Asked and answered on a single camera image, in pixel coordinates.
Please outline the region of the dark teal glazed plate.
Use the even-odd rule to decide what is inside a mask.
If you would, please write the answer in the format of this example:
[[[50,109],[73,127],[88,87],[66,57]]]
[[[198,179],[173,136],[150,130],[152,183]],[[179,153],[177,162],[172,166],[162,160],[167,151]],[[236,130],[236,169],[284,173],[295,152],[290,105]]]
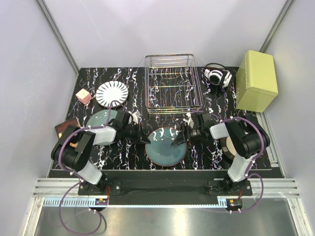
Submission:
[[[151,143],[145,145],[148,158],[162,167],[171,167],[180,163],[187,153],[187,144],[172,145],[178,134],[179,131],[172,127],[153,131],[148,136]]]

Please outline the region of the light blue plate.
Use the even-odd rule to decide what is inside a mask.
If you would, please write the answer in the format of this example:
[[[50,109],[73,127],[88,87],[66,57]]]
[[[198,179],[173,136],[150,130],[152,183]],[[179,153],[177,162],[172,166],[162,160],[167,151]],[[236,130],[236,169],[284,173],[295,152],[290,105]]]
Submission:
[[[106,124],[107,117],[109,116],[109,120],[112,120],[116,117],[117,111],[111,110],[109,114],[109,110],[102,110],[100,112],[97,112],[96,114],[92,115],[90,119],[87,122],[87,127],[97,127],[102,126],[103,124]],[[99,146],[108,146],[114,143],[114,139],[116,136],[116,130],[109,125],[106,126],[105,131],[100,130],[92,130],[96,135],[94,138],[93,145],[99,145]]]

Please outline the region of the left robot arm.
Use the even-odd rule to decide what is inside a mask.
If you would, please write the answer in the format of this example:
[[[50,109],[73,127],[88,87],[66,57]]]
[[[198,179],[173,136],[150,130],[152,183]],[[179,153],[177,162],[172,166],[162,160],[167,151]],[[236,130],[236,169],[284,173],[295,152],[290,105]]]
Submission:
[[[89,183],[89,189],[100,195],[106,190],[106,176],[90,161],[93,146],[111,145],[121,139],[133,144],[150,144],[139,125],[139,112],[106,110],[105,123],[99,126],[69,125],[51,152],[51,159],[68,172]]]

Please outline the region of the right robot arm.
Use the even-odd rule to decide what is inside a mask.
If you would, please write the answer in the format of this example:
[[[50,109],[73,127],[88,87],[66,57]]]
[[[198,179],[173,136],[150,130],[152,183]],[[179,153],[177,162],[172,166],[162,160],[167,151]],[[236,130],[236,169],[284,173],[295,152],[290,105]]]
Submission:
[[[184,119],[181,130],[172,145],[188,143],[194,138],[219,140],[229,138],[236,155],[223,180],[224,191],[234,195],[241,184],[249,178],[249,170],[256,159],[270,145],[270,138],[251,113],[241,117],[229,118],[216,123],[210,113],[196,115],[197,122],[191,125],[191,119]]]

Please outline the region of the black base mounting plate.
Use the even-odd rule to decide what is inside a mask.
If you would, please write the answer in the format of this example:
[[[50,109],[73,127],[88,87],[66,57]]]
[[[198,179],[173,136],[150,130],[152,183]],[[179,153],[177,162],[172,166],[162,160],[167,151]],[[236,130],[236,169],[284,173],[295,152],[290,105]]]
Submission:
[[[97,186],[84,183],[79,195],[109,196],[110,205],[118,206],[179,206],[210,205],[217,197],[247,197],[252,195],[249,181],[239,191],[222,189],[225,170],[140,170],[103,171]]]

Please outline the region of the beige brown rimmed plate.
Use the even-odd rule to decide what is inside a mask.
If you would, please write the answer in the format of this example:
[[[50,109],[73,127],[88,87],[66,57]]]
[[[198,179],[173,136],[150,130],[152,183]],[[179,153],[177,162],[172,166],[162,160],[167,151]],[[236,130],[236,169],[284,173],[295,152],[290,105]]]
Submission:
[[[231,138],[230,137],[221,138],[220,145],[227,160],[233,161],[236,156],[236,149],[232,143]]]

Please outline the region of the white blue striped plate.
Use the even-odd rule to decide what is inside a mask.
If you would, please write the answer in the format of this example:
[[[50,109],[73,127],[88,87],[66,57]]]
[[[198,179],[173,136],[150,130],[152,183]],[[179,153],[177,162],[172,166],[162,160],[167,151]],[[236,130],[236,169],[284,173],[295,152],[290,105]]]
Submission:
[[[99,86],[95,98],[102,107],[118,107],[127,100],[128,88],[120,81],[109,81]]]

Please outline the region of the pink cube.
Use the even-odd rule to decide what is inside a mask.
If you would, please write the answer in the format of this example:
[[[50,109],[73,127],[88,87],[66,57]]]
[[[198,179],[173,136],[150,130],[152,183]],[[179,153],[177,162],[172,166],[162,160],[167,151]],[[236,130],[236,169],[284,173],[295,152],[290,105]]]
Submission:
[[[79,90],[75,96],[84,105],[88,104],[92,100],[91,94],[84,88]]]

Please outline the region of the white black headphones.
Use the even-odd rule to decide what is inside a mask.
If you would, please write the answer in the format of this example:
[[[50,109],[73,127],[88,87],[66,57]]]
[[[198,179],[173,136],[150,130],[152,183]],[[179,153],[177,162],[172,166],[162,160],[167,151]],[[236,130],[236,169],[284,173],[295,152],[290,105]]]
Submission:
[[[213,62],[205,65],[204,77],[212,85],[227,88],[233,75],[224,65]]]

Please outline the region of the dark book with house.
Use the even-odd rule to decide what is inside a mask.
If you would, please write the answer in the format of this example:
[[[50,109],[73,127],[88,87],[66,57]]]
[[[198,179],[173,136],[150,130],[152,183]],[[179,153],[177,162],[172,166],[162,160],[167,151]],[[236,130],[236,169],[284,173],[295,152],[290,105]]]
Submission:
[[[56,131],[58,139],[61,138],[61,136],[64,133],[64,131],[66,130],[66,128],[68,126],[70,126],[70,125],[76,125],[78,127],[81,127],[81,124],[79,122],[79,118],[78,117],[73,117],[73,118],[67,119],[63,123],[60,123],[57,126],[55,126],[55,131]]]

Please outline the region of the yellow-green box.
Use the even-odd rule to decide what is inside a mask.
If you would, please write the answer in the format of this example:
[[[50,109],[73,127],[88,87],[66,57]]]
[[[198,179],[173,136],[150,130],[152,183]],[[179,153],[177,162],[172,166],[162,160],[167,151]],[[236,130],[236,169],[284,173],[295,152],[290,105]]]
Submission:
[[[236,108],[262,113],[277,95],[273,56],[247,51],[236,73]]]

